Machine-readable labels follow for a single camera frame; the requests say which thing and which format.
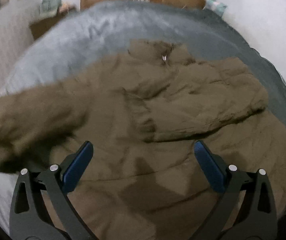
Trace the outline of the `olive brown puffer jacket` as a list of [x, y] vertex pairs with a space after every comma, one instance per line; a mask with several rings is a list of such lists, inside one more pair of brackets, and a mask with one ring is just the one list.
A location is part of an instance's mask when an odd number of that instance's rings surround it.
[[0, 97], [0, 172], [94, 157], [70, 201], [100, 239], [187, 239], [218, 200], [193, 155], [202, 139], [244, 171], [266, 170], [286, 206], [286, 128], [237, 58], [132, 41], [62, 81]]

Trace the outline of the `dark wooden nightstand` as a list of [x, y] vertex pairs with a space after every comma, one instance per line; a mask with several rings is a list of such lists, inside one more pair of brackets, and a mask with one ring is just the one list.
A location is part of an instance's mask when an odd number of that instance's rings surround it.
[[41, 20], [34, 21], [29, 25], [29, 29], [32, 33], [33, 40], [36, 41], [47, 33], [52, 27], [54, 27], [59, 21], [70, 16], [72, 13], [77, 12], [76, 8], [64, 12], [57, 12], [53, 17], [43, 18]]

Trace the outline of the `grey plush bed blanket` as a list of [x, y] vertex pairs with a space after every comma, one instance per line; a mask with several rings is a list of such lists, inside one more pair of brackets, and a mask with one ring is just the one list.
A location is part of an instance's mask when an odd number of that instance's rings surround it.
[[[19, 59], [0, 97], [76, 76], [106, 56], [125, 53], [137, 40], [183, 44], [194, 59], [202, 61], [241, 60], [267, 90], [268, 109], [286, 128], [286, 84], [274, 65], [237, 31], [211, 11], [142, 2], [103, 2], [59, 22]], [[0, 229], [6, 236], [21, 170], [42, 172], [62, 162], [0, 172]], [[277, 218], [284, 215], [286, 206]]]

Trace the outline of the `plaid teal pillow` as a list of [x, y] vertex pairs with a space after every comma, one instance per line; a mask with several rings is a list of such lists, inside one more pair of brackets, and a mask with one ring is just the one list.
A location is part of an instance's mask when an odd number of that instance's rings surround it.
[[227, 5], [217, 0], [205, 0], [205, 9], [211, 10], [220, 18], [223, 17], [225, 10], [227, 9]]

